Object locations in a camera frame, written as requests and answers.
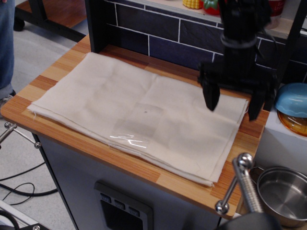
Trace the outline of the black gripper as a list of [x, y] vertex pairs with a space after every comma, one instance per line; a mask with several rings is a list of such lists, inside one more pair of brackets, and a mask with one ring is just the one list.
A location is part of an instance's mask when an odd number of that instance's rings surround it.
[[262, 56], [257, 46], [224, 48], [224, 56], [213, 63], [201, 62], [198, 83], [203, 87], [206, 106], [214, 111], [220, 97], [220, 87], [253, 92], [248, 108], [249, 121], [256, 120], [265, 102], [266, 93], [276, 94], [277, 77], [274, 71], [256, 64]]

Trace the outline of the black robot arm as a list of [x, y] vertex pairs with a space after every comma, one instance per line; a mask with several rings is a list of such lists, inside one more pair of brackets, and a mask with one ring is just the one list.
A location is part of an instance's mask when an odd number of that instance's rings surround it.
[[224, 57], [221, 62], [200, 63], [198, 83], [211, 111], [218, 104], [221, 88], [251, 94], [248, 116], [253, 121], [263, 104], [276, 95], [276, 74], [256, 64], [261, 55], [257, 34], [264, 33], [271, 21], [271, 8], [266, 0], [220, 0], [218, 4], [224, 25]]

